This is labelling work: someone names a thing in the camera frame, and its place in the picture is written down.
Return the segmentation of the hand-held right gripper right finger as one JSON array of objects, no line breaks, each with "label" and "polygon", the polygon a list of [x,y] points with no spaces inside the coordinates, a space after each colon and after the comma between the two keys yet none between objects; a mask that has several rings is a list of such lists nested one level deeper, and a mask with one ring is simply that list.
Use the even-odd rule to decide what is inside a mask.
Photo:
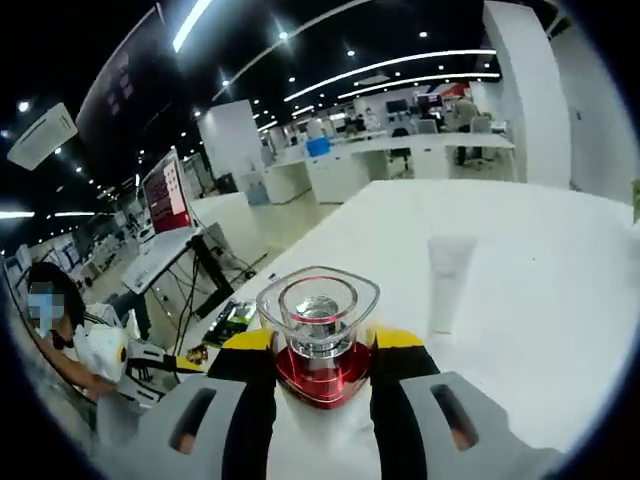
[{"label": "hand-held right gripper right finger", "polygon": [[561,454],[510,429],[506,410],[442,372],[413,333],[376,327],[370,416],[385,479],[556,479]]}]

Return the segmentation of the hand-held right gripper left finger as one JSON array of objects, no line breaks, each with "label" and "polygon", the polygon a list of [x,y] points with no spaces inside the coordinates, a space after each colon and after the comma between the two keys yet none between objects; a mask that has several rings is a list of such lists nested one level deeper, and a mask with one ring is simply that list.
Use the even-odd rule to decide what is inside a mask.
[{"label": "hand-held right gripper left finger", "polygon": [[208,374],[135,414],[104,398],[98,432],[110,479],[264,479],[276,419],[272,333],[233,336]]}]

